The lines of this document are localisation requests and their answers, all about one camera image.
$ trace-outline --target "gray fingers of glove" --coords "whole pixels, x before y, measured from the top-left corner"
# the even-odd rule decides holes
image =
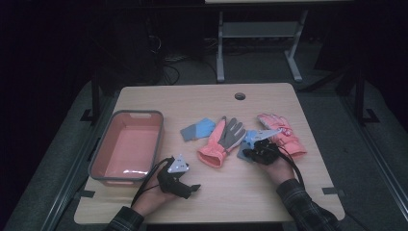
[[[243,129],[243,125],[241,122],[237,123],[236,118],[232,118],[228,125],[225,127],[221,140],[218,142],[221,144],[225,149],[230,149],[242,141],[245,137],[246,131]]]

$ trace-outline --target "left hand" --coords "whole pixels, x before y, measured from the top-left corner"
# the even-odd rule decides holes
[[[178,197],[173,193],[162,192],[159,186],[159,180],[157,179],[157,172],[152,176],[152,178],[150,178],[145,188],[149,189],[151,187],[154,188],[142,193],[138,200],[132,206],[132,209],[134,211],[138,212],[144,217],[153,213],[168,201]]]

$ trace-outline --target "pink glove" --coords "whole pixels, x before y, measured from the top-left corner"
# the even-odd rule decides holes
[[[260,114],[258,115],[258,118],[268,129],[282,129],[281,133],[270,137],[269,140],[281,147],[279,150],[283,154],[289,154],[294,159],[306,154],[305,147],[300,143],[299,138],[294,134],[291,125],[284,117],[275,114]]]
[[[210,167],[221,167],[227,154],[245,137],[241,122],[232,118],[226,125],[226,120],[224,116],[208,138],[207,145],[198,149],[198,159]]]

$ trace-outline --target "metal stand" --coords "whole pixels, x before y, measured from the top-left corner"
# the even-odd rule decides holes
[[[92,109],[84,111],[81,121],[90,121],[90,125],[94,125],[100,116],[100,101],[99,101],[99,85],[96,73],[93,74],[90,81],[92,89]]]
[[[294,53],[302,35],[304,23],[308,11],[303,11],[298,21],[287,22],[224,22],[223,13],[219,13],[218,22],[218,51],[217,51],[217,82],[225,81],[224,60],[222,57],[223,38],[293,38],[292,47],[285,51],[293,78],[301,82],[297,64],[294,61]]]
[[[336,87],[336,92],[340,96],[348,96],[352,88],[355,87],[354,97],[354,114],[361,125],[366,123],[379,122],[378,117],[375,115],[372,109],[366,109],[369,117],[364,117],[364,84],[365,78],[362,71],[362,67],[347,64],[332,74],[324,77],[323,79],[315,82],[309,87],[306,87],[297,92],[312,92],[317,90],[328,82],[335,80],[336,78],[342,78],[339,85]]]

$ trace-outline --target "table leg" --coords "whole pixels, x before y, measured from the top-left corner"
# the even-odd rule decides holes
[[[223,83],[224,81],[224,60],[222,59],[222,12],[220,12],[218,23],[217,83]]]
[[[308,13],[307,10],[302,12],[299,22],[297,23],[296,30],[294,32],[293,45],[289,50],[285,51],[286,60],[288,61],[289,68],[291,69],[291,72],[292,72],[292,76],[296,82],[302,82],[302,76],[300,75],[299,69],[297,68],[297,64],[294,61],[294,53],[296,52],[296,48],[297,48],[297,45],[299,44],[300,36],[302,35],[307,13]]]

